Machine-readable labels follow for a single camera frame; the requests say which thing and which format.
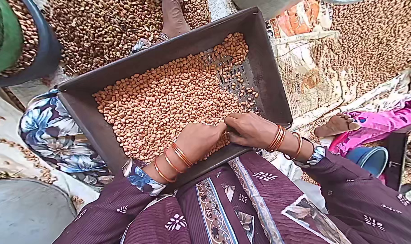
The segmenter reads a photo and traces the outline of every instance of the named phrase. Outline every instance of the copper bangle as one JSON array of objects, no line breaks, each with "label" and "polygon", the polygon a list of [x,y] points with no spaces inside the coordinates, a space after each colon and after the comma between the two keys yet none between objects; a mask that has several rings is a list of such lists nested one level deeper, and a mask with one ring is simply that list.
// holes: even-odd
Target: copper bangle
[{"label": "copper bangle", "polygon": [[154,158],[154,168],[156,169],[157,173],[159,173],[159,175],[160,175],[162,178],[164,178],[167,182],[172,183],[172,182],[175,182],[175,181],[176,181],[177,177],[176,177],[174,180],[170,180],[170,179],[168,179],[165,175],[163,175],[162,172],[160,172],[159,168],[157,167],[157,157]]},{"label": "copper bangle", "polygon": [[294,158],[290,158],[290,157],[287,158],[287,156],[284,155],[284,158],[286,158],[286,159],[288,159],[288,160],[294,160],[294,159],[296,159],[297,156],[299,156],[300,149],[302,149],[302,136],[301,136],[299,133],[297,133],[297,132],[293,132],[292,134],[297,136],[297,140],[299,141],[299,148],[297,149],[296,156],[295,156]]},{"label": "copper bangle", "polygon": [[268,147],[267,150],[271,153],[276,151],[279,148],[279,146],[281,145],[281,143],[284,139],[284,135],[285,135],[284,127],[278,125],[278,130],[277,130],[277,133],[275,135],[275,139],[273,140],[272,144]]},{"label": "copper bangle", "polygon": [[285,133],[287,130],[284,129],[284,133],[282,134],[281,141],[279,141],[278,145],[276,146],[276,150],[281,146],[282,142],[284,141]]},{"label": "copper bangle", "polygon": [[166,151],[167,151],[167,149],[165,149],[165,150],[163,151],[163,154],[165,155],[166,162],[168,162],[168,164],[169,164],[173,169],[175,169],[177,172],[179,172],[180,174],[184,173],[184,171],[178,170],[178,169],[171,163],[171,161],[169,160],[168,156],[166,156]]},{"label": "copper bangle", "polygon": [[279,125],[279,135],[278,135],[278,141],[276,141],[276,144],[273,145],[273,152],[278,150],[278,147],[281,145],[282,141],[284,140],[284,135],[285,135],[285,129],[284,127]]},{"label": "copper bangle", "polygon": [[184,155],[180,148],[177,147],[177,144],[175,142],[171,144],[171,147],[174,149],[177,156],[179,156],[181,160],[183,160],[183,162],[187,165],[188,168],[190,168],[193,165],[193,163],[190,162],[190,160]]},{"label": "copper bangle", "polygon": [[270,145],[266,148],[267,151],[271,151],[273,150],[273,145],[276,143],[276,141],[278,140],[278,132],[279,132],[279,125],[278,128],[276,129],[276,133],[275,136],[273,138],[273,141],[270,143]]}]

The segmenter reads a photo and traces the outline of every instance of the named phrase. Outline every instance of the leg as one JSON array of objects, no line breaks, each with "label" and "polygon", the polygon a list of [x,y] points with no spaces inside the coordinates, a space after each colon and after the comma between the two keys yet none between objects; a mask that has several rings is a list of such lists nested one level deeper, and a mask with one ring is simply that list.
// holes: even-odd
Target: leg
[{"label": "leg", "polygon": [[356,123],[349,115],[338,113],[332,116],[326,124],[317,127],[314,130],[314,134],[318,137],[327,137],[338,135],[346,131],[354,131],[360,127],[360,124]]},{"label": "leg", "polygon": [[184,19],[181,5],[178,0],[163,0],[163,29],[164,33],[169,38],[173,38],[190,31],[190,26]]}]

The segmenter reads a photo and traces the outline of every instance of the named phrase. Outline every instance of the person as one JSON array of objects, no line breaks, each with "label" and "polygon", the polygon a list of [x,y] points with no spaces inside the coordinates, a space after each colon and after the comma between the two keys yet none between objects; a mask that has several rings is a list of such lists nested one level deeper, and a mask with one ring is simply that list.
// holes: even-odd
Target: person
[{"label": "person", "polygon": [[[320,183],[329,214],[253,151],[160,194],[189,163],[200,164],[223,133],[233,143],[293,157]],[[411,204],[403,195],[254,113],[231,114],[217,126],[188,124],[154,163],[140,163],[129,160],[114,172],[54,243],[411,244]]]},{"label": "person", "polygon": [[[162,11],[163,29],[155,44],[190,30],[178,0],[163,0]],[[141,38],[131,54],[151,45]],[[29,102],[19,122],[19,135],[33,153],[96,191],[113,179],[106,162],[58,99],[56,87]]]}]

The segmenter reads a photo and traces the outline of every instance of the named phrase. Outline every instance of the dark metal tray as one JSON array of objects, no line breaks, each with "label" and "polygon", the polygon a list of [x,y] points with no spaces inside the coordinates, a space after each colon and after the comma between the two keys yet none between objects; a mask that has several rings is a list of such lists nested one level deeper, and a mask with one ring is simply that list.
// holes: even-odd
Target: dark metal tray
[{"label": "dark metal tray", "polygon": [[[249,80],[249,86],[254,86],[255,91],[259,93],[254,106],[255,110],[276,124],[281,124],[286,128],[291,126],[293,119],[287,97],[285,97],[263,17],[256,7],[239,11],[73,78],[59,87],[58,96],[110,169],[120,170],[127,156],[119,146],[111,125],[107,124],[103,115],[97,111],[97,103],[91,95],[135,73],[143,73],[147,69],[158,67],[176,58],[209,50],[221,43],[229,33],[234,32],[243,33],[249,46],[248,60],[241,66]],[[231,143],[212,154],[207,160],[189,169],[169,188],[181,186],[249,150],[251,148]]]}]

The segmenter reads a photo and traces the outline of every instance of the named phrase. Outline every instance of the wrist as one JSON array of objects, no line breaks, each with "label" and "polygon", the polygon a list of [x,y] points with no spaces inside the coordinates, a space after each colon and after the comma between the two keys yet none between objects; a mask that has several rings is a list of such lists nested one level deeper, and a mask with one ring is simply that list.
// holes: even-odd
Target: wrist
[{"label": "wrist", "polygon": [[[171,164],[177,168],[179,171],[185,171],[187,169],[187,165],[184,161],[177,156],[172,148],[167,149],[166,156]],[[161,154],[156,158],[156,164],[159,168],[159,171],[162,175],[164,175],[168,179],[175,179],[176,176],[179,174],[176,169],[174,169],[166,160],[165,154]],[[154,163],[150,163],[143,168],[144,172],[146,172],[153,180],[161,183],[161,184],[168,184],[169,182],[165,180],[156,170]]]},{"label": "wrist", "polygon": [[[302,146],[300,148],[300,152],[295,160],[300,162],[306,162],[308,159],[311,158],[314,147],[311,142],[302,140]],[[296,153],[299,149],[299,140],[296,136],[291,134],[291,132],[287,131],[284,136],[284,141],[282,142],[281,146],[278,148],[278,151],[284,154],[287,154],[291,158],[296,156]]]}]

